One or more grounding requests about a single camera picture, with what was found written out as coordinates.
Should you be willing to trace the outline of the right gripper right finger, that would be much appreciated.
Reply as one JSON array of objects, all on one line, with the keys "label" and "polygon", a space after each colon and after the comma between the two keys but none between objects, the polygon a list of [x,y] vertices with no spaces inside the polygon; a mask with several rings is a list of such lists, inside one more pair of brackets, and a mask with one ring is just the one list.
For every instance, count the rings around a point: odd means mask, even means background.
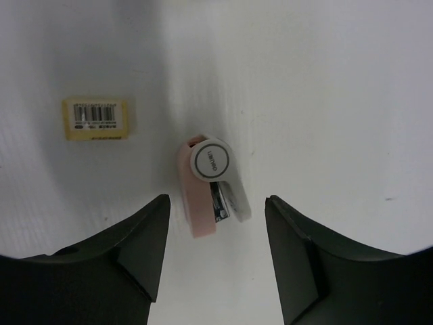
[{"label": "right gripper right finger", "polygon": [[266,199],[265,218],[285,324],[432,323],[432,249],[367,246],[278,196]]}]

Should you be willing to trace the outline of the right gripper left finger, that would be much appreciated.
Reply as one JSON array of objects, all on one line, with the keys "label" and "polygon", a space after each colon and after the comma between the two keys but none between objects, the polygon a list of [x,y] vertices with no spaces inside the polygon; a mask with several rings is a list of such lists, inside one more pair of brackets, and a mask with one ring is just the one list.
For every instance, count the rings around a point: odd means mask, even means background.
[{"label": "right gripper left finger", "polygon": [[2,324],[146,324],[170,219],[157,196],[135,214],[52,255],[1,258]]}]

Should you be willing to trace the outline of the pink white mini stapler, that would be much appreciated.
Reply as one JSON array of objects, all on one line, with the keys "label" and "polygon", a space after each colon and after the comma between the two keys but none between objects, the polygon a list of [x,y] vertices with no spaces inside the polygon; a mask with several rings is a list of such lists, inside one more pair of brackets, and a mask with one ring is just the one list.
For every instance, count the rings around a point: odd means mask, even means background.
[{"label": "pink white mini stapler", "polygon": [[234,151],[227,142],[199,134],[178,154],[178,172],[186,220],[194,238],[216,232],[216,224],[235,215],[252,216]]}]

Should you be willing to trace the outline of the yellow small eraser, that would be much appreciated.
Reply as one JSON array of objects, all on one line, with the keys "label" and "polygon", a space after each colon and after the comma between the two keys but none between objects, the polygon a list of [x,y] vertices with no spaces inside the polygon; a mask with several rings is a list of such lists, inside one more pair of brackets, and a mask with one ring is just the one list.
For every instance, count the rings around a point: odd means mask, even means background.
[{"label": "yellow small eraser", "polygon": [[69,141],[127,139],[127,101],[117,98],[69,97],[62,101],[64,131]]}]

